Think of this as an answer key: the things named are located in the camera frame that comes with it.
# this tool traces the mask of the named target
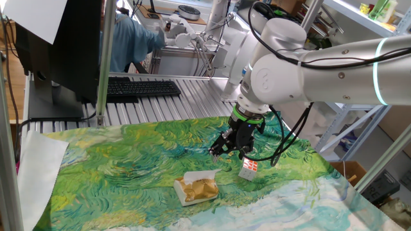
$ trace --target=table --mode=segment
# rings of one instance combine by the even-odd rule
[[[228,117],[81,128],[47,134],[70,143],[53,194],[34,230],[401,230],[335,169],[298,140],[276,167],[258,163],[253,181],[240,178],[233,154],[217,163],[208,147]],[[267,115],[255,134],[254,158],[281,139]],[[180,204],[174,179],[186,171],[221,169],[218,197]]]
[[[182,91],[180,96],[139,98],[138,103],[107,103],[105,125],[138,124],[169,121],[174,119],[196,119],[214,116],[229,116],[235,103],[223,103],[219,95],[208,84],[208,77],[164,76],[155,74],[111,73],[110,76],[130,77],[133,81],[173,80]],[[225,83],[226,78],[213,78]],[[28,119],[29,84],[26,79],[23,119]],[[89,103],[83,106],[86,117],[95,112]],[[61,132],[76,128],[95,127],[96,119],[76,123],[67,121],[32,122],[22,129],[22,143],[28,130],[40,133]]]

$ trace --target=black keyboard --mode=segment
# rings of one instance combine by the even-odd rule
[[[180,89],[173,81],[130,81],[130,78],[110,77],[107,97],[178,96]]]

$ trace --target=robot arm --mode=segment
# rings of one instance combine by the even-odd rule
[[[238,103],[229,119],[231,128],[222,133],[209,149],[215,160],[222,153],[234,150],[241,150],[240,158],[252,151],[252,134],[255,129],[262,132],[262,118],[268,111],[268,105],[291,101],[411,105],[409,54],[351,68],[301,67],[301,62],[308,64],[314,60],[313,65],[335,66],[363,62],[388,52],[400,52],[411,47],[411,36],[306,51],[302,48],[306,33],[299,25],[284,19],[271,19],[260,38],[273,50],[299,63],[280,59],[261,43],[257,44],[241,83]]]

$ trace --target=cardboard box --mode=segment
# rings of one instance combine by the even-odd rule
[[[344,176],[344,163],[342,161],[330,162],[329,164]],[[356,178],[350,182],[352,186],[356,185],[366,173],[367,171],[357,161],[345,162],[345,178],[350,179],[356,175]]]
[[[306,0],[271,0],[271,4],[281,7],[293,16],[297,15],[301,5],[305,2]]]

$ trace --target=person's arm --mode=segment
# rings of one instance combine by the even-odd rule
[[[164,36],[153,33],[138,22],[133,21],[135,31],[134,42],[134,57],[135,62],[141,62],[145,59],[146,55],[152,52],[154,49],[161,49],[165,46]]]

